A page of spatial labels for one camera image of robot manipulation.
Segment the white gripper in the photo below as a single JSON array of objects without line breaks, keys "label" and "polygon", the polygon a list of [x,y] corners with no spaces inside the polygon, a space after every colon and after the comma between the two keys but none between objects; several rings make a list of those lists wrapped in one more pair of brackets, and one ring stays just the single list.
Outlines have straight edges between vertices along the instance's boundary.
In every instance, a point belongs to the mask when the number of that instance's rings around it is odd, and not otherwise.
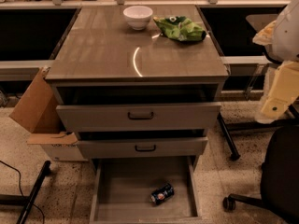
[{"label": "white gripper", "polygon": [[261,124],[278,120],[298,97],[299,62],[285,61],[278,68],[269,67],[255,120]]}]

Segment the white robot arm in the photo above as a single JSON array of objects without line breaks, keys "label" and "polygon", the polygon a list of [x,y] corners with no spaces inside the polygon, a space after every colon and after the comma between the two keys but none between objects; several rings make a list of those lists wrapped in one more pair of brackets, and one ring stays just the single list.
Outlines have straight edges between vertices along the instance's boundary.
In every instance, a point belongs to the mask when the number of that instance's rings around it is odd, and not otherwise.
[{"label": "white robot arm", "polygon": [[264,80],[263,97],[255,120],[269,124],[278,120],[299,97],[299,0],[291,0],[278,17],[252,39],[255,44],[269,45],[282,64]]}]

